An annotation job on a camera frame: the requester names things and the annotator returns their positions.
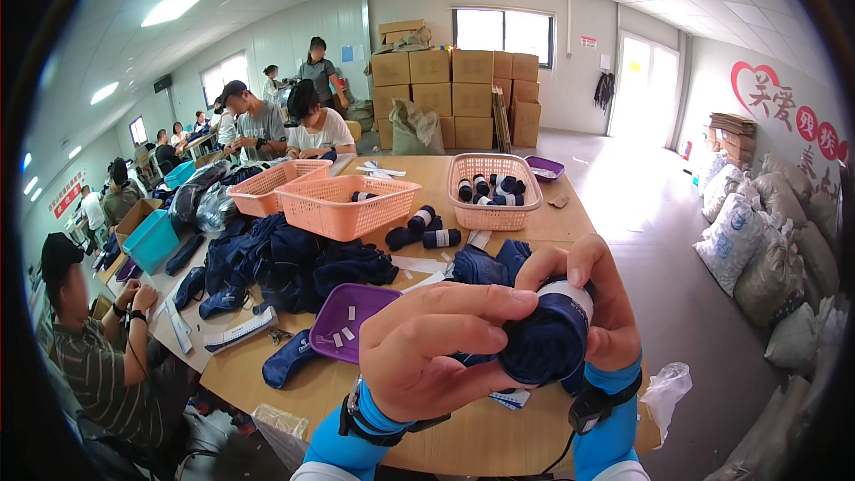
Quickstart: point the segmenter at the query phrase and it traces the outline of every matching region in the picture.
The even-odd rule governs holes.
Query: blue plastic bin
[[[144,219],[131,236],[127,237],[122,250],[143,271],[154,275],[159,266],[178,246],[178,236],[169,221],[166,210],[155,210]]]
[[[196,172],[196,166],[193,164],[194,162],[191,160],[170,171],[169,174],[163,178],[166,186],[176,189],[183,183],[187,182],[187,179],[193,176],[193,173]]]

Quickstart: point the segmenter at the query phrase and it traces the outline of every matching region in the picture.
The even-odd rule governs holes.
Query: door
[[[609,135],[666,147],[675,122],[679,62],[677,51],[622,33]]]

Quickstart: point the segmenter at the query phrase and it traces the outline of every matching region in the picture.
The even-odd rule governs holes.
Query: red heart logo
[[[740,74],[740,71],[743,69],[748,69],[752,71],[752,73],[756,72],[764,72],[769,75],[769,79],[772,80],[772,85],[776,88],[781,87],[781,83],[778,82],[778,76],[775,75],[775,71],[772,70],[768,65],[758,65],[757,67],[751,67],[745,62],[736,62],[733,64],[733,69],[730,70],[730,85],[733,87],[733,94],[736,95],[736,99],[742,104],[742,107],[747,110],[749,113],[754,115],[754,112],[751,111],[751,108],[742,100],[742,95],[740,95],[739,88],[736,86],[736,77]]]

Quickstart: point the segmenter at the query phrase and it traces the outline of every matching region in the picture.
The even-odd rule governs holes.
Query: window
[[[134,143],[138,143],[140,145],[143,145],[148,141],[148,137],[145,135],[143,116],[139,116],[134,119],[134,123],[131,123],[131,139],[134,140]]]
[[[536,54],[540,67],[552,67],[555,17],[514,10],[452,10],[457,48]]]
[[[244,53],[229,56],[219,64],[202,71],[202,93],[208,109],[214,106],[214,99],[220,96],[223,87],[232,80],[240,80],[247,86],[250,85]]]

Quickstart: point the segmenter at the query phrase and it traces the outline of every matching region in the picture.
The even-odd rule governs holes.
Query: pink plastic basket
[[[276,187],[301,180],[326,178],[329,166],[332,165],[330,160],[288,160],[247,178],[231,188],[228,195],[242,213],[266,218],[282,211],[279,197],[273,192]]]
[[[350,241],[410,213],[421,184],[363,175],[302,180],[276,188],[289,224],[338,241]],[[377,194],[350,202],[355,191]]]
[[[461,201],[457,196],[460,179],[467,178],[471,181],[478,173],[487,179],[496,173],[521,180],[526,185],[523,195],[525,204],[521,207],[491,207]],[[448,199],[454,206],[457,222],[466,229],[475,230],[521,230],[529,221],[531,212],[543,204],[540,185],[525,160],[514,155],[489,153],[456,155],[452,159],[452,166],[448,171]]]

